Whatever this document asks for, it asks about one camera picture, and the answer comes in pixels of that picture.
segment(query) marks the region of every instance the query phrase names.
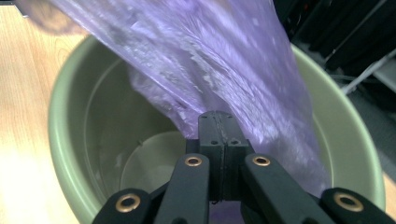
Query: table surface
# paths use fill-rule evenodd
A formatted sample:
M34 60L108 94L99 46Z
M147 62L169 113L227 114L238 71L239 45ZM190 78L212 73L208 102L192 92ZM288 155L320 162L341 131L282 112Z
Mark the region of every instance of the table surface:
M49 35L0 7L0 223L78 223L62 193L47 133L58 71L86 35ZM384 175L387 212L396 187Z

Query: wrinkled plastic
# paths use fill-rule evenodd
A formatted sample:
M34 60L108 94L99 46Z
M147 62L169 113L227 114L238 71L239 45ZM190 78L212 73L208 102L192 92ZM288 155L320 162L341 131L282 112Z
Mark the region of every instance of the wrinkled plastic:
M234 114L255 150L308 192L329 177L312 105L269 0L53 0L140 71L134 88L187 138L208 110Z

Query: plastic bag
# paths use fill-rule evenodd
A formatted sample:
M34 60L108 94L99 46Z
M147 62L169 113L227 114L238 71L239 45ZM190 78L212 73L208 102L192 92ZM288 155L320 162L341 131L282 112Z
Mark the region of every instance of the plastic bag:
M140 71L134 88L187 138L208 110L234 114L257 152L311 194L329 186L312 105L270 0L53 0Z

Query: wooden table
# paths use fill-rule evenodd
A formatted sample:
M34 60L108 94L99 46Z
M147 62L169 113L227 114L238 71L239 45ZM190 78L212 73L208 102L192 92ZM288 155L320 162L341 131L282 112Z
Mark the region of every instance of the wooden table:
M0 223L78 223L50 157L50 93L64 61L85 35L48 35L15 7L0 7ZM395 183L385 176L396 218Z

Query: purple plastic bag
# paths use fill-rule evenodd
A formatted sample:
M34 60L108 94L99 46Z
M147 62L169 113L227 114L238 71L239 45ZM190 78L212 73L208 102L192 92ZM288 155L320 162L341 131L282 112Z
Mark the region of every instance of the purple plastic bag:
M275 157L306 191L319 196L329 187L310 97L272 1L52 3L139 70L134 88L187 138L198 137L200 114L232 113L255 150Z

